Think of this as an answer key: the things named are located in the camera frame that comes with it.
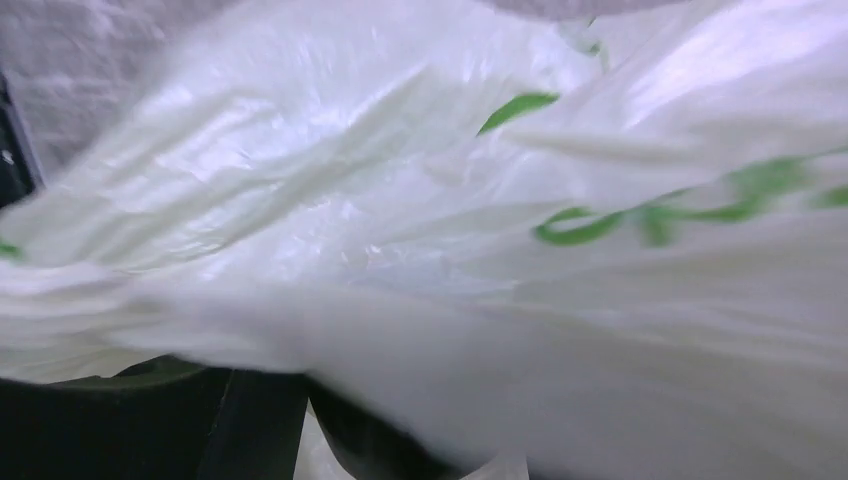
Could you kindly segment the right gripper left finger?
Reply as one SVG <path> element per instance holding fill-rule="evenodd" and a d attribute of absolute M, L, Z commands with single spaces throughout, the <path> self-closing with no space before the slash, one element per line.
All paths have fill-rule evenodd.
<path fill-rule="evenodd" d="M 111 378 L 1 384 L 5 479 L 289 479 L 303 379 L 160 357 Z"/>

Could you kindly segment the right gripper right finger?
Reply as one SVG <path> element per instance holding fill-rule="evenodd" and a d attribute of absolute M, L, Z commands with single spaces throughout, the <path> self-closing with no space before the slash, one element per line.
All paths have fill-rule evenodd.
<path fill-rule="evenodd" d="M 314 380 L 307 382 L 314 415 L 341 466 L 356 479 L 459 479 L 463 472 L 439 460 L 409 435 Z"/>

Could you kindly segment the light green plastic bag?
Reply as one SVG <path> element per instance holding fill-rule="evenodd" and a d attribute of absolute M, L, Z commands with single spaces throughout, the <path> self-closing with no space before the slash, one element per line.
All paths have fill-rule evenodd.
<path fill-rule="evenodd" d="M 1 216 L 1 374 L 304 373 L 464 467 L 847 475 L 847 5 L 246 1 Z"/>

